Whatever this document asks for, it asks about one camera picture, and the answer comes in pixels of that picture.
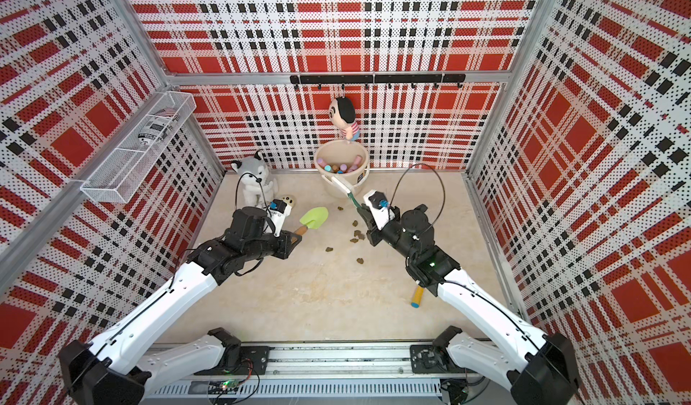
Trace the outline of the light green trowel wooden handle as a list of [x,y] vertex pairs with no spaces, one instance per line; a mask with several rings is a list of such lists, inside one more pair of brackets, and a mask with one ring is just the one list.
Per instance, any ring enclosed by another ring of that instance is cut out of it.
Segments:
[[315,207],[307,211],[300,219],[302,226],[295,230],[295,234],[304,235],[309,230],[320,228],[329,219],[329,210],[326,207]]

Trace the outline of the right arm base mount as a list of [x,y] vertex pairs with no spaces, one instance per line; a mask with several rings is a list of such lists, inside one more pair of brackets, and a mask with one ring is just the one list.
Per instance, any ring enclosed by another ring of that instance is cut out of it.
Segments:
[[463,374],[465,369],[451,360],[446,348],[462,329],[449,326],[430,344],[410,346],[410,365],[414,374]]

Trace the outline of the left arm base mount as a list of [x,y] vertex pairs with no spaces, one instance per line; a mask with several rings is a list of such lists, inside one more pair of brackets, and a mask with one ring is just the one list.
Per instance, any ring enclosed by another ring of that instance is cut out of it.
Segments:
[[211,329],[208,335],[221,341],[223,354],[216,366],[199,371],[195,375],[247,375],[249,373],[264,375],[266,373],[270,347],[243,345],[238,338],[223,328]]

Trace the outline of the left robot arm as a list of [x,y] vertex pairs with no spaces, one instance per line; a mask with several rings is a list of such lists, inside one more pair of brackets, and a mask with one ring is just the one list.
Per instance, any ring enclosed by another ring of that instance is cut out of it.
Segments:
[[300,235],[284,230],[292,207],[275,199],[264,209],[236,210],[225,232],[191,251],[176,274],[110,329],[59,352],[67,396],[77,404],[138,404],[160,388],[200,371],[241,365],[241,342],[226,329],[147,356],[149,348],[185,312],[232,277],[246,275],[246,263],[287,259]]

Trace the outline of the purple square trowel pink handle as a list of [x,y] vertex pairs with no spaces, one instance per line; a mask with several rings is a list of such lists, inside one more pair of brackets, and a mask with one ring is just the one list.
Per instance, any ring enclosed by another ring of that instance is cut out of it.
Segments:
[[354,159],[354,162],[352,164],[352,168],[358,169],[358,167],[360,167],[362,162],[363,162],[363,157],[362,156],[356,156],[356,158]]

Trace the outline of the white brush green handle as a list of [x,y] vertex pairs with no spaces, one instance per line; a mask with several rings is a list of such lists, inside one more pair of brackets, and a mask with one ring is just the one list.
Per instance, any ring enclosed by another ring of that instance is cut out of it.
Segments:
[[347,180],[345,180],[340,175],[332,175],[330,180],[331,184],[334,185],[334,187],[336,187],[340,192],[342,192],[356,208],[360,207],[360,204],[354,197],[353,187],[347,182]]

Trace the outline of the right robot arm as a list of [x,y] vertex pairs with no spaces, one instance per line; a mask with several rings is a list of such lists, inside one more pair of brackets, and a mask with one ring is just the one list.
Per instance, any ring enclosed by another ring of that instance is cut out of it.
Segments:
[[530,325],[486,293],[435,244],[426,205],[408,212],[363,205],[357,212],[372,246],[385,242],[396,250],[418,285],[486,335],[479,341],[450,327],[438,337],[437,346],[456,366],[502,386],[517,404],[567,404],[576,396],[581,376],[572,342]]

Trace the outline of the green trowel yellow handle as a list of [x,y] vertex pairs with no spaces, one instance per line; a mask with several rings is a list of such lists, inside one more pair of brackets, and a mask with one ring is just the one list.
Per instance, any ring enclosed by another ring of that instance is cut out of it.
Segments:
[[413,308],[419,308],[421,306],[421,302],[423,299],[425,293],[425,289],[419,285],[416,286],[416,289],[411,297],[410,304]]

